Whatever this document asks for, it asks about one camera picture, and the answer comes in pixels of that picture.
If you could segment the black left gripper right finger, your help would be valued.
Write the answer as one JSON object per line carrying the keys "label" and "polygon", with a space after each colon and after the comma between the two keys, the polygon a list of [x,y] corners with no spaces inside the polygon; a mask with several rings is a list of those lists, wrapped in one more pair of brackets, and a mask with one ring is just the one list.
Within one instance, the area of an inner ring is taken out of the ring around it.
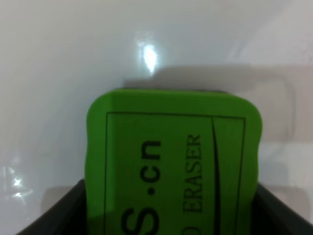
{"label": "black left gripper right finger", "polygon": [[311,235],[313,225],[261,184],[252,205],[253,235]]}

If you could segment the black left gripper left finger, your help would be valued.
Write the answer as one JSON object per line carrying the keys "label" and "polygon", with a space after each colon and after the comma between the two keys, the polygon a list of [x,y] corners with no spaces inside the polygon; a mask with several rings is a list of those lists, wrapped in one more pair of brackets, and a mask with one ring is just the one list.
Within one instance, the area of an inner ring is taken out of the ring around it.
{"label": "black left gripper left finger", "polygon": [[29,226],[20,235],[86,235],[86,187],[80,180],[54,206]]}

